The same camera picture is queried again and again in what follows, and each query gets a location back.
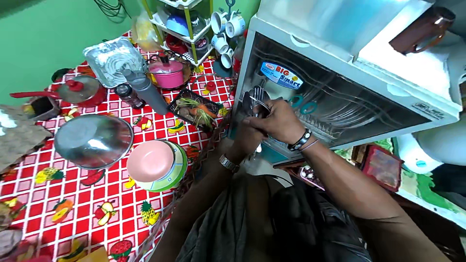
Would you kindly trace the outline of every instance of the shelf rack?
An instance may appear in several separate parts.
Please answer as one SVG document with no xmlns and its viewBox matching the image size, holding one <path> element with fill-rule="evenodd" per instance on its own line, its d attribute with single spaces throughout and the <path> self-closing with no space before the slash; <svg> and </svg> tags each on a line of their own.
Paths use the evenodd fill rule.
<svg viewBox="0 0 466 262">
<path fill-rule="evenodd" d="M 149 5 L 147 4 L 147 0 L 141 0 L 143 6 L 144 6 L 144 9 L 146 10 L 147 12 L 147 15 L 149 16 L 149 18 L 152 18 L 151 19 L 151 22 L 152 22 L 152 26 L 154 27 L 154 30 L 157 34 L 157 38 L 158 38 L 158 42 L 159 44 L 162 46 L 165 46 L 165 44 L 163 43 L 163 40 L 162 40 L 162 36 L 158 30 L 158 27 L 160 27 L 160 29 L 162 31 L 165 31 L 165 32 L 168 32 L 170 34 L 172 34 L 173 36 L 175 36 L 176 38 L 179 38 L 180 40 L 182 41 L 185 41 L 185 42 L 188 42 L 191 44 L 191 49 L 192 49 L 192 56 L 193 56 L 193 61 L 194 61 L 194 64 L 196 65 L 199 65 L 202 60 L 198 60 L 198 56 L 197 56 L 197 53 L 196 53 L 196 46 L 194 45 L 195 43 L 195 40 L 198 40 L 200 37 L 202 37 L 205 33 L 207 33 L 209 27 L 210 27 L 210 20 L 208 23 L 208 26 L 206 26 L 199 34 L 195 35 L 192 33 L 192 24 L 191 24 L 191 17 L 190 17 L 190 14 L 189 14 L 189 9 L 195 7 L 198 3 L 200 3 L 202 0 L 177 0 L 177 1 L 170 1 L 170 0 L 159 0 L 165 4 L 168 4 L 172 7 L 175 7 L 175 8 L 178 8 L 178 9 L 182 9 L 185 11 L 185 18 L 186 18 L 186 22 L 188 24 L 188 32 L 189 32 L 189 38 L 187 36 L 181 36 L 180 34 L 177 34 L 169 29 L 166 28 L 166 26 L 160 21 L 160 19 L 157 20 L 157 13 L 155 13 L 155 16 L 150 8 L 149 8 Z M 210 13 L 212 14 L 213 13 L 213 0 L 209 0 L 210 2 Z"/>
<path fill-rule="evenodd" d="M 171 31 L 170 29 L 167 28 L 167 26 L 160 20 L 160 17 L 158 16 L 157 13 L 153 14 L 153 19 L 149 19 L 151 21 L 151 23 L 157 25 L 157 27 L 159 29 L 161 29 L 162 31 L 164 32 L 167 32 L 173 36 L 175 36 L 176 38 L 178 39 L 181 39 L 185 42 L 188 42 L 188 43 L 195 43 L 197 42 L 199 39 L 201 39 L 208 31 L 209 31 L 209 28 L 210 28 L 210 19 L 207 19 L 206 20 L 206 27 L 204 27 L 204 29 L 202 29 L 199 33 L 195 34 L 192 36 L 192 39 L 190 36 L 184 36 L 184 35 L 181 35 L 181 34 L 178 34 L 177 32 L 174 32 L 174 31 Z"/>
<path fill-rule="evenodd" d="M 201 59 L 198 59 L 197 62 L 194 60 L 194 58 L 191 56 L 191 54 L 189 52 L 184 53 L 183 57 L 185 57 L 187 60 L 189 60 L 193 65 L 199 66 L 200 64 L 202 64 L 202 62 L 209 56 L 210 52 L 213 50 L 213 46 L 211 44 L 208 44 L 208 45 L 209 45 L 209 49 L 207 50 L 207 53 L 205 53 L 201 57 Z M 170 50 L 167 47 L 166 41 L 164 41 L 164 43 L 162 45 L 160 45 L 160 47 L 162 47 L 163 50 Z"/>
</svg>

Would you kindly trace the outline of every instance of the aluminum foil container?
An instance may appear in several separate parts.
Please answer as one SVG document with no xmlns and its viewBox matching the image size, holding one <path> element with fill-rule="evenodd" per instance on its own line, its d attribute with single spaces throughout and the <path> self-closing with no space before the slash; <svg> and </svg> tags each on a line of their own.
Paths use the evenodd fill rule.
<svg viewBox="0 0 466 262">
<path fill-rule="evenodd" d="M 123 69 L 147 71 L 145 59 L 124 36 L 85 48 L 82 54 L 106 88 L 127 82 L 120 73 Z"/>
</svg>

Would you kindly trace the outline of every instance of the white mug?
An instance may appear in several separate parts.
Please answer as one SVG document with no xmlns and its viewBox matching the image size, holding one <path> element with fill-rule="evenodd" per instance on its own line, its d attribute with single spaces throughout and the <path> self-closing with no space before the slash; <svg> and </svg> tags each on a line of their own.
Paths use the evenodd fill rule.
<svg viewBox="0 0 466 262">
<path fill-rule="evenodd" d="M 217 50 L 219 54 L 224 54 L 228 51 L 228 43 L 226 42 L 226 35 L 225 33 L 221 33 L 219 35 L 214 35 L 212 37 L 211 44 Z"/>
<path fill-rule="evenodd" d="M 230 38 L 242 35 L 246 30 L 246 22 L 244 21 L 244 18 L 241 15 L 235 13 L 236 11 L 232 12 L 230 20 L 226 22 L 225 25 L 226 35 L 228 35 Z"/>
<path fill-rule="evenodd" d="M 222 61 L 222 65 L 225 67 L 225 68 L 230 68 L 233 64 L 233 49 L 229 49 L 228 51 L 226 51 L 225 53 L 222 54 L 222 58 L 221 58 L 221 61 Z"/>
<path fill-rule="evenodd" d="M 228 22 L 228 13 L 213 12 L 210 16 L 210 23 L 214 34 L 218 34 L 225 30 L 225 24 Z"/>
</svg>

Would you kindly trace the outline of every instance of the stainless steel bowl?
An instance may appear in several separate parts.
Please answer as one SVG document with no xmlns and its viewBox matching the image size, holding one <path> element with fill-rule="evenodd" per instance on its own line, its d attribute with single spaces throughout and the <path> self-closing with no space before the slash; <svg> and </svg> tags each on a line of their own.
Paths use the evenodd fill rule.
<svg viewBox="0 0 466 262">
<path fill-rule="evenodd" d="M 133 145 L 131 125 L 117 117 L 83 115 L 55 134 L 55 151 L 85 169 L 103 169 L 124 157 Z"/>
</svg>

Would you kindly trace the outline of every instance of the hand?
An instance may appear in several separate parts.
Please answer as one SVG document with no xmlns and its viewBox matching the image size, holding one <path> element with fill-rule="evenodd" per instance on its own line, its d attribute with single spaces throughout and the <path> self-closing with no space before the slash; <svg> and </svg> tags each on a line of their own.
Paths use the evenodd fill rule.
<svg viewBox="0 0 466 262">
<path fill-rule="evenodd" d="M 226 153 L 226 158 L 238 165 L 247 155 L 252 154 L 259 146 L 259 143 L 265 139 L 267 137 L 259 130 L 243 121 L 238 126 L 236 138 L 232 147 Z"/>
<path fill-rule="evenodd" d="M 268 100 L 267 118 L 248 117 L 245 123 L 267 132 L 271 137 L 287 144 L 294 144 L 306 131 L 291 106 L 283 99 Z"/>
</svg>

